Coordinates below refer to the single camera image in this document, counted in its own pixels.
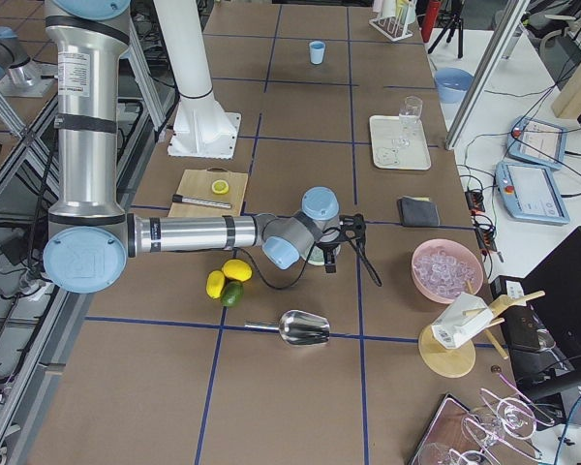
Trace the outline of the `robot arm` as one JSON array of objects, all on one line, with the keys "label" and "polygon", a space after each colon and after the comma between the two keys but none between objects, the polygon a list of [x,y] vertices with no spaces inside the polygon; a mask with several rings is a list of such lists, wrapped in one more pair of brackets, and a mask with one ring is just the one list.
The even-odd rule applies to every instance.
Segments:
[{"label": "robot arm", "polygon": [[277,267],[323,254],[335,269],[341,217],[335,194],[314,187],[291,217],[271,214],[141,218],[116,199],[119,59],[129,47],[126,1],[49,1],[46,32],[58,51],[59,194],[48,213],[48,277],[90,294],[112,285],[140,253],[259,246]]}]

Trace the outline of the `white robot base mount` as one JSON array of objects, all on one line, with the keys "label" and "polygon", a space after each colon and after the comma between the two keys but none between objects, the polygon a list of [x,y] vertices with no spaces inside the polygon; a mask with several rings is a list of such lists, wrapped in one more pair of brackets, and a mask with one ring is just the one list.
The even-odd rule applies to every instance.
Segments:
[{"label": "white robot base mount", "polygon": [[215,98],[197,3],[160,0],[154,5],[179,94],[168,154],[232,158],[241,115],[224,111]]}]

